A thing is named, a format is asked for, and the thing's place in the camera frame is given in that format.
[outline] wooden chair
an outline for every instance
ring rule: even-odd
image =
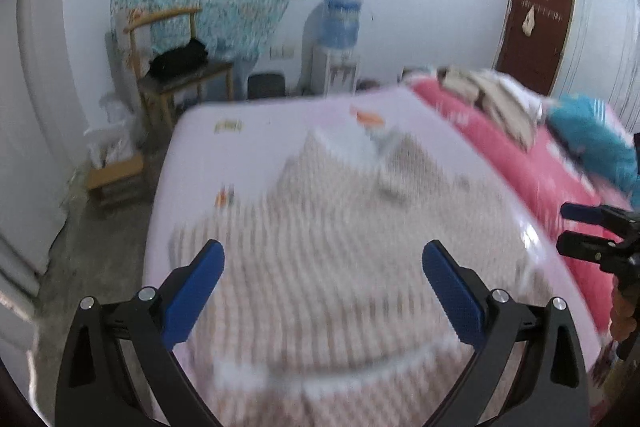
[[[162,117],[166,121],[170,130],[174,129],[174,117],[172,115],[171,105],[174,99],[174,94],[177,92],[196,86],[198,102],[202,102],[202,84],[212,79],[214,76],[218,76],[220,73],[226,73],[226,99],[229,102],[234,99],[233,64],[231,62],[210,60],[207,64],[201,66],[195,71],[190,71],[190,73],[181,74],[169,80],[162,81],[152,77],[150,74],[143,76],[142,67],[140,65],[140,54],[136,47],[135,31],[141,26],[147,26],[156,22],[172,19],[174,17],[188,15],[191,38],[194,39],[196,38],[196,14],[201,11],[202,9],[199,7],[162,10],[142,16],[124,29],[124,33],[129,35],[132,67],[138,83],[140,100],[142,100],[143,109],[147,118],[150,121],[151,115],[149,105],[145,97],[159,103],[162,110]]]

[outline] striped sweater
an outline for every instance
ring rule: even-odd
[[[362,171],[311,134],[260,201],[216,209],[181,230],[174,267],[210,238],[225,248],[225,272],[190,339],[195,365],[211,368],[206,380],[214,357],[308,378],[361,371],[451,338],[422,273],[431,239],[489,288],[536,303],[551,296],[495,189],[450,179],[408,136],[381,168]],[[463,346],[443,347],[415,367],[327,396],[196,387],[225,425],[422,425],[468,356]]]

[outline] concrete floor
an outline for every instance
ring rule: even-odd
[[[164,152],[146,156],[148,181],[155,192]],[[69,204],[69,217],[50,251],[49,269],[36,300],[39,343],[35,355],[36,400],[53,423],[56,383],[66,335],[84,296],[103,304],[129,300],[142,284],[151,201],[133,201],[111,211],[98,210],[82,190]],[[148,412],[146,380],[130,343],[123,345],[133,382]]]

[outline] pink blanket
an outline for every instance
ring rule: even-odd
[[[566,156],[545,126],[539,127],[536,141],[527,153],[481,111],[443,90],[437,80],[417,80],[412,89],[455,126],[500,172],[553,242],[564,230],[617,238],[601,227],[574,223],[560,217],[560,206],[565,202],[591,205],[607,203],[627,208],[628,203],[615,190],[602,187],[602,182],[598,183],[598,188],[594,187],[590,179]],[[611,276],[601,272],[594,264],[568,258],[563,260],[587,302],[598,331],[606,331],[611,310]]]

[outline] chair backrest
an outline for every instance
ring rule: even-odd
[[[200,7],[171,8],[169,10],[160,10],[139,17],[126,28],[124,28],[124,33],[129,35],[133,72],[136,75],[137,80],[142,77],[142,68],[140,67],[140,56],[138,55],[138,48],[136,47],[136,29],[140,28],[140,26],[147,26],[149,24],[165,21],[167,19],[173,19],[174,17],[179,17],[181,15],[188,15],[191,38],[194,39],[196,38],[196,13],[200,13],[201,11],[202,8]]]

